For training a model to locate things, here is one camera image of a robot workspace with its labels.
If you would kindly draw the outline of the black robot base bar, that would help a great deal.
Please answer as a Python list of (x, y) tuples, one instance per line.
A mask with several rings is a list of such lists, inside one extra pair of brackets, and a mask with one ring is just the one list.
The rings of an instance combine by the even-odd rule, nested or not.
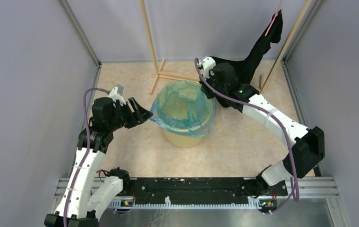
[(174, 205), (246, 204), (252, 199), (287, 196), (284, 181), (267, 186), (255, 178), (131, 178), (119, 196), (135, 199), (136, 205), (163, 204), (168, 197)]

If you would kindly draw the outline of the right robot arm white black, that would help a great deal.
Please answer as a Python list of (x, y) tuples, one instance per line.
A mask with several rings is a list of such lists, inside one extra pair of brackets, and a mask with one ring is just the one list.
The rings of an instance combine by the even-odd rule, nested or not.
[(297, 181), (306, 177), (323, 160), (325, 134), (320, 127), (310, 128), (282, 113), (253, 86), (239, 83), (228, 63), (217, 65), (208, 57), (202, 61), (195, 59), (195, 68), (208, 98), (222, 100), (226, 106), (253, 118), (279, 138), (288, 150), (284, 159), (258, 174), (256, 189), (260, 194), (269, 195), (283, 180)]

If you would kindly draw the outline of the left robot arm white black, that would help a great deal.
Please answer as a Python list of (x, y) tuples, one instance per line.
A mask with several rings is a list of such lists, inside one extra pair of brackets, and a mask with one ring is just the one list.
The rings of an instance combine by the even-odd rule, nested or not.
[(92, 105), (92, 117), (78, 137), (76, 160), (62, 199), (52, 214), (47, 214), (47, 227), (96, 227), (110, 202), (117, 195), (129, 193), (128, 171), (113, 169), (102, 185), (91, 192), (95, 174), (105, 157), (113, 133), (120, 128), (133, 128), (145, 123), (153, 113), (134, 98), (126, 102), (102, 97)]

